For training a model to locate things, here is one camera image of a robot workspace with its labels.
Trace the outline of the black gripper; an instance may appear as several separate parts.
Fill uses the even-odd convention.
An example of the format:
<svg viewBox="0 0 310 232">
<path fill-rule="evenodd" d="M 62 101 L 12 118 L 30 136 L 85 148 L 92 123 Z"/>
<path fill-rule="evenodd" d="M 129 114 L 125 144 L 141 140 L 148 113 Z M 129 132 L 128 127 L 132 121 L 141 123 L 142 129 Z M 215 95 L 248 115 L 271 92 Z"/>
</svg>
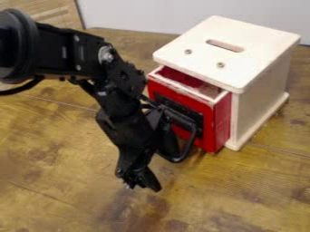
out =
<svg viewBox="0 0 310 232">
<path fill-rule="evenodd" d="M 179 145 L 171 120 L 161 117 L 160 106 L 141 111 L 116 110 L 108 114 L 102 109 L 96 114 L 96 123 L 118 150 L 114 175 L 129 189 L 140 187 L 154 192 L 161 184 L 148 164 L 157 153 L 164 158 L 175 158 Z"/>
</svg>

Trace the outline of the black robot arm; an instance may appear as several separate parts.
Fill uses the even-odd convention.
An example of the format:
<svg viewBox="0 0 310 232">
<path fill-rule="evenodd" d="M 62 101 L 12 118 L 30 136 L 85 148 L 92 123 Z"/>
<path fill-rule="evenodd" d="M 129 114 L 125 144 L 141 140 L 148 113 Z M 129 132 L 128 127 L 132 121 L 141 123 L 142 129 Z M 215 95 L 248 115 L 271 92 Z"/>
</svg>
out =
<svg viewBox="0 0 310 232">
<path fill-rule="evenodd" d="M 118 149 L 114 175 L 124 186 L 160 191 L 148 164 L 153 154 L 173 160 L 179 148 L 164 106 L 142 95 L 144 72 L 101 37 L 37 23 L 18 9 L 0 10 L 0 82 L 13 86 L 0 96 L 45 79 L 70 82 L 96 100 L 96 123 Z"/>
</svg>

